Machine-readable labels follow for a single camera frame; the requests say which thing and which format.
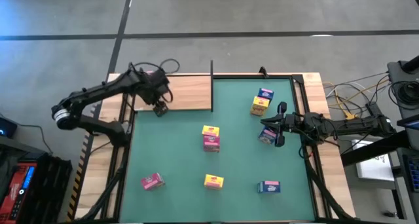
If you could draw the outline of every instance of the gray floor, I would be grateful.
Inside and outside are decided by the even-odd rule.
[[[125,0],[0,0],[0,35],[116,34]],[[414,0],[132,0],[125,33],[214,31],[365,31],[419,29]],[[39,124],[54,153],[73,161],[81,150],[81,130],[58,130],[50,108],[81,87],[106,78],[115,40],[0,41],[0,113],[25,124]],[[269,71],[321,73],[340,83],[386,71],[386,63],[410,60],[419,35],[346,37],[265,37],[123,40],[116,72],[128,62],[159,63],[176,58],[180,72]],[[360,81],[364,86],[379,77]],[[343,96],[354,92],[341,89]],[[365,103],[362,98],[356,102]],[[400,114],[381,93],[383,113]],[[334,119],[343,119],[332,110]],[[37,129],[20,128],[16,139],[44,149]],[[393,211],[391,193],[357,182],[347,171],[358,217],[367,221],[414,223],[383,217]],[[63,208],[64,218],[67,205]]]

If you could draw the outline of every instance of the green table surface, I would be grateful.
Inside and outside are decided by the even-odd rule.
[[[273,117],[280,101],[295,110],[288,79],[214,79],[213,113],[139,112],[120,222],[314,220],[300,137],[285,133],[281,148],[257,139],[262,117],[250,107],[260,87],[275,91],[264,117]],[[220,153],[203,150],[203,125],[220,128]],[[155,172],[165,186],[145,191],[141,179]],[[205,188],[206,174],[224,177],[223,189]],[[280,181],[281,193],[259,194],[264,180]]]

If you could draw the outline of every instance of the black metal frame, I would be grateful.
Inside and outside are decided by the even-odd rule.
[[[264,78],[266,78],[263,74],[260,74],[260,73],[255,73],[254,75],[242,75],[240,73],[217,75],[217,74],[213,73],[213,62],[212,61],[211,61],[210,74],[209,75],[207,73],[203,73],[202,75],[188,75],[188,74],[171,75],[171,77],[186,77],[186,76],[210,76],[211,77],[211,110],[213,110],[212,99],[213,99],[213,80],[214,79],[264,79]],[[293,103],[295,105],[295,110],[299,112],[300,107],[299,107],[299,104],[298,104],[297,94],[296,94],[296,90],[295,90],[295,84],[298,84],[299,88],[300,88],[300,91],[301,91],[301,98],[302,98],[302,104],[303,104],[303,107],[304,107],[304,111],[305,112],[310,111],[310,109],[308,107],[308,99],[307,99],[302,75],[269,75],[269,79],[287,79],[287,80],[289,80],[290,85],[291,85],[291,91],[292,91],[292,94],[293,94]],[[122,122],[124,120],[123,116],[124,116],[124,112],[126,111],[126,106],[127,106],[127,100],[125,98],[125,100],[123,100],[122,104],[121,104],[120,117],[119,117],[120,122]],[[130,123],[131,128],[134,127],[134,123],[135,123],[134,115],[135,114],[136,114],[136,112],[131,112],[130,113],[129,123]],[[305,156],[307,156],[307,151],[305,149],[303,149],[303,152],[305,153]],[[129,148],[125,148],[123,156],[128,156],[128,155],[129,155]],[[315,164],[316,164],[316,173],[319,175],[322,182],[324,182],[324,176],[323,176],[323,170],[322,170],[322,167],[321,167],[319,152],[318,152],[316,147],[313,148],[313,156],[314,156],[314,161],[315,161]],[[110,165],[109,173],[108,173],[108,180],[112,178],[112,176],[115,172],[114,171],[115,166],[112,166],[112,164],[116,164],[117,157],[118,157],[118,150],[116,150],[115,153],[113,151],[113,154],[112,154],[112,157],[111,157],[111,165]],[[304,164],[305,164],[306,168],[307,168],[307,166],[311,166],[310,161],[308,161],[308,160],[305,160]],[[116,197],[117,201],[115,203],[115,209],[114,209],[114,213],[113,213],[113,216],[112,216],[112,219],[116,219],[116,220],[119,220],[119,211],[120,211],[120,205],[121,205],[122,196],[123,196],[125,175],[126,174],[124,173],[123,176],[122,176],[122,179],[119,181],[118,188],[117,188],[117,197]],[[317,206],[317,202],[316,202],[316,196],[315,196],[315,193],[314,193],[314,186],[313,186],[313,182],[312,182],[308,172],[306,173],[306,175],[307,175],[307,180],[308,180],[308,187],[309,187],[309,190],[310,190],[310,196],[311,196],[311,200],[312,200],[313,212],[314,212],[315,218],[317,219],[319,217],[319,211],[318,211],[318,206]],[[325,210],[326,217],[331,217],[330,206],[327,204],[324,197],[322,197],[322,199],[323,199],[323,208]],[[106,205],[106,209],[107,209],[108,203],[109,203],[109,197],[107,198],[106,203],[107,203],[107,205]],[[103,209],[102,213],[104,214],[104,216],[101,215],[101,218],[106,218],[107,211],[104,211],[104,209]]]

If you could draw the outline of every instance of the small box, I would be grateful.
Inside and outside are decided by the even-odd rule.
[[[262,132],[259,134],[259,140],[268,145],[275,143],[276,133],[271,131],[267,126],[265,126]]]
[[[255,96],[250,113],[257,116],[263,116],[264,112],[268,109],[269,100]]]
[[[204,136],[204,151],[220,152],[220,137]]]
[[[258,193],[280,193],[281,185],[279,181],[261,181],[257,184]]]
[[[155,173],[151,176],[141,179],[141,184],[146,191],[150,191],[156,187],[159,187],[164,184],[163,177],[160,174]]]
[[[223,177],[206,174],[204,186],[210,189],[222,189],[223,182],[224,182]]]
[[[206,126],[204,125],[202,129],[202,135],[204,136],[219,136],[220,128],[216,126]]]
[[[265,88],[260,88],[259,93],[257,94],[258,97],[265,98],[269,100],[269,103],[274,99],[274,92],[272,90],[268,90]]]

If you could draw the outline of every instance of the desk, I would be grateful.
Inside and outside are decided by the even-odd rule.
[[[289,77],[291,76],[291,74],[292,73],[271,73],[270,76]],[[216,73],[213,76],[228,77],[229,75],[240,75],[242,77],[257,76],[260,79],[262,76],[253,73]],[[117,76],[118,74],[111,74],[109,76],[109,80],[111,81],[115,79]],[[300,113],[304,113],[304,110],[306,109],[306,107],[304,106],[304,99],[301,94],[302,92],[306,95],[306,103],[308,103],[308,107],[311,111],[323,113],[325,117],[330,117],[319,73],[296,73],[295,76],[299,76],[299,81],[304,83],[298,84],[297,82],[295,82],[294,84],[292,84],[294,88],[290,87],[293,88],[295,91],[295,106],[299,109]],[[197,109],[206,110],[210,110],[213,107],[213,101],[211,100],[211,92],[209,92],[208,97],[194,97],[196,96],[197,92],[205,92],[204,95],[208,94],[208,86],[209,89],[213,87],[215,88],[215,86],[212,86],[211,76],[209,74],[183,74],[176,76],[174,75],[169,78],[171,81],[170,88],[173,90],[173,94],[175,96],[175,101],[173,105],[169,105],[170,109],[194,109],[193,107],[191,108],[191,105],[196,105],[195,107]],[[129,110],[126,108],[121,111],[122,97],[123,96],[114,96],[112,98],[104,100],[101,105],[100,111],[96,112],[98,113],[99,118],[103,121],[113,121],[115,119],[120,119],[123,121],[128,119]],[[276,99],[280,100],[279,92],[277,92],[275,97]],[[184,102],[178,102],[176,101],[176,99],[183,100]],[[146,109],[140,101],[136,101],[134,107],[136,109]],[[124,151],[123,148],[115,149],[112,148],[111,145],[108,145],[98,151],[95,151],[95,153],[89,155],[92,149],[97,148],[98,146],[106,142],[107,138],[105,136],[96,136],[95,138],[86,137],[85,139],[79,168],[77,170],[77,177],[75,180],[70,209],[67,214],[68,219],[72,219],[74,217],[81,217],[90,209],[91,205],[93,205],[93,203],[97,200],[100,193],[103,191],[105,187],[110,167],[112,167],[112,164],[119,165],[120,158]],[[334,145],[325,143],[318,147],[318,155],[321,161],[321,169],[323,172],[326,187],[328,188],[328,190],[330,190],[331,194],[335,197],[337,202],[344,208],[344,210],[350,215],[355,216],[338,148]],[[316,163],[314,159],[311,159],[310,162],[312,163],[312,165],[315,166],[316,164],[318,164],[320,167],[319,161],[317,161]],[[316,189],[315,185],[313,185],[313,190],[315,194],[314,206],[317,206],[318,210],[317,215],[320,217],[325,217],[328,211],[323,207],[323,199],[319,194],[318,190]],[[112,216],[113,213],[119,216],[121,199],[118,198],[120,197],[120,195],[118,195],[117,193],[117,188],[115,187],[113,194],[110,197],[109,205],[107,207],[108,212],[107,214],[101,214],[102,217]]]

